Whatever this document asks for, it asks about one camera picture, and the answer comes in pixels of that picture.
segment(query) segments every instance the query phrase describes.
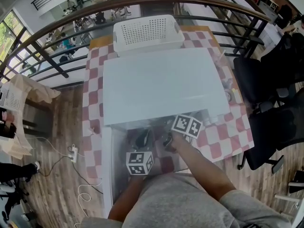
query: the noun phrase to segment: shoe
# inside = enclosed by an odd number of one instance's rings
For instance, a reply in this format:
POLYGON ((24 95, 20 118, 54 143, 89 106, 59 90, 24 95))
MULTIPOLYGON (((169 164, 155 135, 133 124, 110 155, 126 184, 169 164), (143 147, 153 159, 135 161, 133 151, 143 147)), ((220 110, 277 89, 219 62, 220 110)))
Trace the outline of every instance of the shoe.
POLYGON ((40 169, 40 163, 38 161, 35 162, 35 167, 38 172, 38 170, 40 169))

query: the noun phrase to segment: white cable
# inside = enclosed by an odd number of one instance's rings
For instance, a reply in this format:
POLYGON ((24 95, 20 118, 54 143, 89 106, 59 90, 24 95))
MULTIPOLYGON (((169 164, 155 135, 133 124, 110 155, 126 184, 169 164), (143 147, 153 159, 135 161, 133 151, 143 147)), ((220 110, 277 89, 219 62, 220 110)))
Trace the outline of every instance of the white cable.
POLYGON ((48 139, 44 138, 44 137, 34 137, 34 138, 26 138, 26 139, 45 139, 46 141, 48 141, 48 143, 52 146, 52 148, 53 148, 58 154, 61 154, 62 156, 68 157, 68 155, 63 154, 63 153, 60 153, 57 149, 55 149, 55 147, 51 144, 51 142, 50 142, 48 139))
POLYGON ((80 156, 82 156, 82 157, 84 157, 84 155, 82 155, 82 154, 80 154, 80 153, 78 153, 80 156))
POLYGON ((80 193, 80 190, 79 190, 79 189, 80 189, 81 186, 98 187, 101 183, 102 183, 102 181, 101 181, 98 185, 81 184, 81 185, 79 185, 79 187, 78 187, 78 197, 77 197, 78 204, 79 204, 81 210, 84 212, 85 216, 87 216, 87 217, 88 217, 88 215, 87 215, 87 213, 84 211, 83 207, 81 206, 80 201, 79 201, 79 198, 82 198, 82 200, 85 201, 85 202, 89 202, 89 201, 91 201, 92 197, 91 197, 91 195, 88 194, 87 192, 82 192, 82 193, 80 193), (85 195, 85 194, 89 196, 89 199, 86 200, 86 199, 82 196, 82 195, 85 195))

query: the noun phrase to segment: checkered tablecloth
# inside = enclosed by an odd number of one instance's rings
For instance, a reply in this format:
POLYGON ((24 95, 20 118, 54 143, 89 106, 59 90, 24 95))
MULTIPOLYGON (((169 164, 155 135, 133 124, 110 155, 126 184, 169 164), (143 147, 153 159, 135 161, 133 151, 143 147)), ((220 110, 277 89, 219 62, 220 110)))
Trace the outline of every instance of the checkered tablecloth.
MULTIPOLYGON (((184 31, 185 41, 182 48, 208 48, 214 61, 220 54, 218 43, 210 31, 184 31)), ((90 178, 101 178, 102 146, 100 136, 92 135, 88 129, 102 134, 103 127, 103 68, 104 61, 116 58, 113 44, 89 51, 83 91, 83 149, 87 173, 90 178)), ((223 83, 233 80, 232 100, 229 102, 231 112, 219 117, 216 124, 203 126, 199 137, 192 145, 209 160, 216 162, 239 154, 254 146, 246 107, 242 101, 239 88, 225 59, 219 63, 218 74, 223 83)), ((187 166, 178 154, 164 151, 156 141, 154 148, 153 172, 166 173, 186 169, 187 166)))

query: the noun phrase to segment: white plastic basket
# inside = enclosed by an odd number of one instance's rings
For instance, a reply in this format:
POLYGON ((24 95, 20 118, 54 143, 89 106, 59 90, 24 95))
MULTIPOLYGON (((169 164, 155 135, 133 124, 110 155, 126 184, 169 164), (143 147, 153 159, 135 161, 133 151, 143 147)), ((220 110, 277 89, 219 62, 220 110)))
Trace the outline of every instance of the white plastic basket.
POLYGON ((22 91, 7 82, 0 90, 0 107, 16 112, 19 110, 21 97, 22 91))
POLYGON ((172 15, 122 21, 114 25, 113 45, 118 56, 179 49, 185 37, 172 15))

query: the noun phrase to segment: hand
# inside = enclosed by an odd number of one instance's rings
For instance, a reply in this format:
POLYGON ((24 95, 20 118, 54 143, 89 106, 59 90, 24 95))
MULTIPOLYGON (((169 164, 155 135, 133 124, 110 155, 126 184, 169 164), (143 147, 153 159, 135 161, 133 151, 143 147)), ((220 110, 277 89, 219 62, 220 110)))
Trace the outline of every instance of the hand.
POLYGON ((188 143, 185 140, 183 134, 178 133, 176 131, 171 131, 171 134, 172 134, 172 138, 173 138, 173 141, 171 143, 172 148, 177 150, 178 147, 184 145, 185 143, 188 143))

